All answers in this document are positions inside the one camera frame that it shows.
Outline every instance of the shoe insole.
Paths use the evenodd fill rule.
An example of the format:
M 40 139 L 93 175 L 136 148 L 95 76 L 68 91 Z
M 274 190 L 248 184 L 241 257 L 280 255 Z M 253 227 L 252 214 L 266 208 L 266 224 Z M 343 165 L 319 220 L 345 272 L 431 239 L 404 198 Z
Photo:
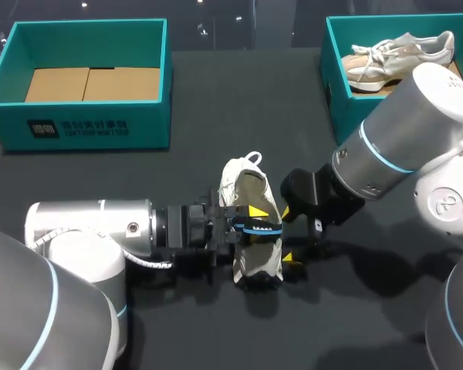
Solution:
M 237 199 L 235 205 L 250 205 L 265 211 L 268 216 L 261 217 L 262 220 L 272 224 L 279 224 L 278 214 L 274 206 L 264 196 L 266 182 L 257 173 L 244 170 L 238 175 L 235 182 L 235 193 Z

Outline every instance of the shoe tongue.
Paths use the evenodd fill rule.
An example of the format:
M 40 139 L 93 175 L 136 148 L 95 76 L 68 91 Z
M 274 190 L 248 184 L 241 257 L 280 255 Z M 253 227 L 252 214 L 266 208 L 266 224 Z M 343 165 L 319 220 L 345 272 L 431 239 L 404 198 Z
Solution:
M 394 39 L 391 44 L 393 44 L 394 48 L 400 48 L 401 46 L 406 46 L 408 44 L 413 44 L 415 41 L 415 37 L 410 35 L 409 32 L 405 33 L 404 35 Z

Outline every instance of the pair of sneakers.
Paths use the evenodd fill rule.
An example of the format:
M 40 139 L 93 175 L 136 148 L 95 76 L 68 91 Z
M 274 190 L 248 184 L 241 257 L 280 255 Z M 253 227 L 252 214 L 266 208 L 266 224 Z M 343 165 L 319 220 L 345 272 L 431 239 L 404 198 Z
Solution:
M 250 205 L 265 211 L 260 220 L 281 224 L 282 218 L 266 175 L 259 169 L 262 155 L 250 152 L 229 160 L 223 169 L 219 188 L 221 207 Z M 283 281 L 282 240 L 236 244 L 233 259 L 233 279 L 241 288 L 277 288 Z

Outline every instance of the robot label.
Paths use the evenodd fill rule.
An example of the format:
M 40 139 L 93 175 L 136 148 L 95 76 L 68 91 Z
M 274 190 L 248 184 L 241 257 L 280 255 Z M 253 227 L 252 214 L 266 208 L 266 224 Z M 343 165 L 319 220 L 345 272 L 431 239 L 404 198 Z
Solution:
M 463 214 L 463 199 L 455 190 L 440 187 L 428 198 L 429 210 L 439 220 L 454 221 Z

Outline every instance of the screw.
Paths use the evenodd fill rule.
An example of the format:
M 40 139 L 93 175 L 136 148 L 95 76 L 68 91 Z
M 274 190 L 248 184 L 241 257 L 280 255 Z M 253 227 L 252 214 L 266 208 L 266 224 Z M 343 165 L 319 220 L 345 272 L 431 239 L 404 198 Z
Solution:
M 135 222 L 131 222 L 127 229 L 131 233 L 136 233 L 139 230 L 139 225 Z

